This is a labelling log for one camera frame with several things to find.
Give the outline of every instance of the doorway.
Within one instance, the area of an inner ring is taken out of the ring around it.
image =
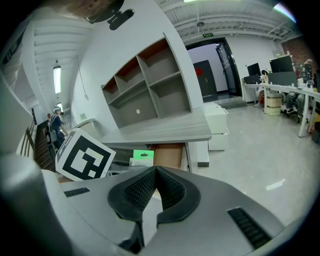
[[[189,44],[186,49],[197,74],[203,102],[242,97],[237,66],[225,38]],[[212,72],[208,71],[208,67],[199,69],[198,63],[205,62],[204,59],[208,59]],[[213,83],[207,83],[207,77],[210,76],[210,73],[213,76]]]

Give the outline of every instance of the red object on door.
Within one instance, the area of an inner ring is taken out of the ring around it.
[[[197,68],[195,69],[195,73],[196,73],[196,75],[197,75],[198,77],[200,77],[200,76],[203,74],[203,72],[204,72],[204,71],[203,71],[201,68],[198,68],[198,67],[197,67]]]

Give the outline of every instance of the exit sign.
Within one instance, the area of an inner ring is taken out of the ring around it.
[[[210,37],[213,37],[213,36],[214,36],[214,34],[212,34],[212,33],[203,34],[204,38],[210,38]]]

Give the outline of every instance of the white drawer unit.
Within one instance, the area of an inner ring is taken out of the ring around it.
[[[225,150],[227,148],[227,139],[229,134],[230,132],[228,128],[226,128],[226,132],[224,134],[212,134],[212,139],[208,141],[209,151]]]
[[[204,107],[205,118],[212,134],[224,134],[227,129],[227,115],[225,108],[218,104],[211,103]]]

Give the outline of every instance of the brick wall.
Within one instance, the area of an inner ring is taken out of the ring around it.
[[[287,51],[290,52],[293,61],[296,63],[304,63],[307,59],[311,59],[312,74],[315,74],[317,70],[320,70],[315,56],[309,49],[302,36],[283,42],[282,47],[285,54],[287,53]]]

